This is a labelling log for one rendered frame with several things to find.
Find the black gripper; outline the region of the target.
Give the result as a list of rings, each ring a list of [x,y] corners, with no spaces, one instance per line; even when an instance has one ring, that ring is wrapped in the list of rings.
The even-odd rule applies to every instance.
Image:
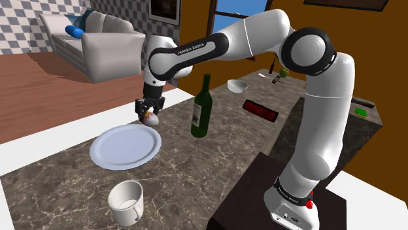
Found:
[[[158,114],[163,108],[165,103],[165,97],[162,96],[163,86],[152,86],[144,83],[143,86],[143,99],[135,100],[135,112],[139,116],[144,116],[148,107],[146,105],[154,105],[153,113]]]

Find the white patterned egg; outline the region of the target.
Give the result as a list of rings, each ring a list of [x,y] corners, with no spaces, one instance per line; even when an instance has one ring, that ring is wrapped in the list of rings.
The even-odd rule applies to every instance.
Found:
[[[159,124],[159,118],[151,111],[146,111],[142,123],[147,126],[156,126]]]

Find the pale blue plate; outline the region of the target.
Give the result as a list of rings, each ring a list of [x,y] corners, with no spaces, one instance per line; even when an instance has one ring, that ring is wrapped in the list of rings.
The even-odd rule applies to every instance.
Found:
[[[155,157],[162,145],[160,134],[141,124],[114,127],[100,134],[90,146],[90,158],[99,167],[125,171]]]

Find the green wine bottle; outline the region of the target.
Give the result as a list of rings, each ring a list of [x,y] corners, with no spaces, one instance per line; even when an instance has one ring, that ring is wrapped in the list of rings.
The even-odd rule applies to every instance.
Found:
[[[197,138],[205,137],[209,127],[213,105],[213,100],[209,93],[210,79],[210,74],[204,74],[202,89],[194,99],[191,134]]]

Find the grey sofa with blue cushions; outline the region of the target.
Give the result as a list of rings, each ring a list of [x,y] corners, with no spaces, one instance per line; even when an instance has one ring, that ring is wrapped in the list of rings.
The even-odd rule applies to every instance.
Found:
[[[146,35],[129,21],[94,10],[82,16],[41,14],[52,51],[99,83],[141,74]]]

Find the white bowl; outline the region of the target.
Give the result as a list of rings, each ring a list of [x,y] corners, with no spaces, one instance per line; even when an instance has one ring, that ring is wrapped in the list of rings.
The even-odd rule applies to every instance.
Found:
[[[248,84],[239,79],[230,79],[227,82],[227,87],[233,93],[243,93],[247,90]]]

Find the white mug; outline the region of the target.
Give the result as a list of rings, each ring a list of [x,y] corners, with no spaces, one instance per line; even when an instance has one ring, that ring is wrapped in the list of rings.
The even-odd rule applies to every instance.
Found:
[[[108,205],[118,225],[136,224],[144,212],[142,185],[136,180],[126,180],[115,185],[108,196]]]

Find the red and black cylinder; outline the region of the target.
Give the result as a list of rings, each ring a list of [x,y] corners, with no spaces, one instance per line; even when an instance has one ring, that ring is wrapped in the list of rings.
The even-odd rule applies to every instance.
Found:
[[[275,122],[279,116],[277,111],[271,110],[270,108],[248,99],[244,102],[243,109],[270,122]]]

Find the brown framed window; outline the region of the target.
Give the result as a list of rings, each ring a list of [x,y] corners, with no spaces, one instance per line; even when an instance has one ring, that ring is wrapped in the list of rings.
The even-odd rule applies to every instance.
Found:
[[[243,18],[270,10],[273,0],[211,0],[207,35]]]

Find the dark robot stand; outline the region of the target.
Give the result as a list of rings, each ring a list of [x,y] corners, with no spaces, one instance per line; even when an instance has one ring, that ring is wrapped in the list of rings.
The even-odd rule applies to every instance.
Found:
[[[287,230],[271,219],[264,193],[286,165],[259,153],[208,221],[206,230]],[[322,186],[313,190],[320,230],[347,230],[347,201]]]

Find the long black tool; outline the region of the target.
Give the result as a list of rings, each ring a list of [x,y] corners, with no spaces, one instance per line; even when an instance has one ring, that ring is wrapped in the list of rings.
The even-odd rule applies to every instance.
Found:
[[[367,108],[374,108],[375,107],[375,105],[373,105],[371,103],[368,103],[368,102],[365,102],[365,101],[359,101],[359,100],[357,100],[355,98],[352,98],[351,102],[355,103],[357,105],[361,105],[363,107],[367,107]]]

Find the dark framed wall picture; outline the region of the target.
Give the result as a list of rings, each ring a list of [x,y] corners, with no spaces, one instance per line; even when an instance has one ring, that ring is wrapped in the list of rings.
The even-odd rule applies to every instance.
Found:
[[[148,17],[171,25],[180,25],[181,0],[148,0]]]

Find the wide dark wall picture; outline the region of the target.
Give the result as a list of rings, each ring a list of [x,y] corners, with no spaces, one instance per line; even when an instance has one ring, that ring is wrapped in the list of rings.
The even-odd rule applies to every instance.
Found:
[[[389,0],[303,0],[304,5],[382,12]]]

